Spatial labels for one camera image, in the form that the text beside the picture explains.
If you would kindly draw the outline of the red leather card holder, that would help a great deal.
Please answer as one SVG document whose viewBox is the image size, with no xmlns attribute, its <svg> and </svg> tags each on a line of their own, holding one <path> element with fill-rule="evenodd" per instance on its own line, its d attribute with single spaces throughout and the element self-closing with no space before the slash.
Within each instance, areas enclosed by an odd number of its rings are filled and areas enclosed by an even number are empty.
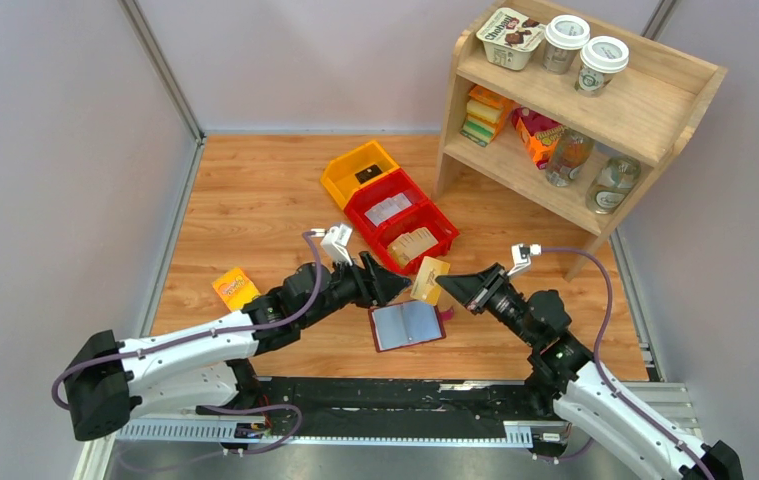
<svg viewBox="0 0 759 480">
<path fill-rule="evenodd" d="M 368 312 L 378 353 L 442 340 L 446 337 L 445 323 L 454 316 L 452 307 L 440 310 L 419 300 L 373 308 Z"/>
</svg>

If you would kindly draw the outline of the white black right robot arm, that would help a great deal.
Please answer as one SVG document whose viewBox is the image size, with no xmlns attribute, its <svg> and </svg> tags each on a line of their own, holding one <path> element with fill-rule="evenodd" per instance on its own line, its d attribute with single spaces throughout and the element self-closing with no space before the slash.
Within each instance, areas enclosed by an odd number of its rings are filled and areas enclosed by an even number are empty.
<svg viewBox="0 0 759 480">
<path fill-rule="evenodd" d="M 536 417 L 579 427 L 641 479 L 740 479 L 739 455 L 709 445 L 632 393 L 569 330 L 558 291 L 526 297 L 494 264 L 475 274 L 440 275 L 437 284 L 473 314 L 487 312 L 527 344 L 532 373 L 525 392 Z"/>
</svg>

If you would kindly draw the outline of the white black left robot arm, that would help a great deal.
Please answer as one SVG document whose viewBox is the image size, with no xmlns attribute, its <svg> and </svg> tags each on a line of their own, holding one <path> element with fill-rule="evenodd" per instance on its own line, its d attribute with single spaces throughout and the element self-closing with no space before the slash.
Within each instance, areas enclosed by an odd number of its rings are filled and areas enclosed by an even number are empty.
<svg viewBox="0 0 759 480">
<path fill-rule="evenodd" d="M 409 278 L 370 253 L 360 258 L 331 268 L 303 264 L 241 309 L 192 328 L 126 340 L 112 330 L 91 335 L 52 387 L 54 401 L 70 415 L 74 438 L 105 437 L 153 411 L 166 394 L 165 381 L 279 350 L 349 305 L 383 307 L 410 286 Z"/>
</svg>

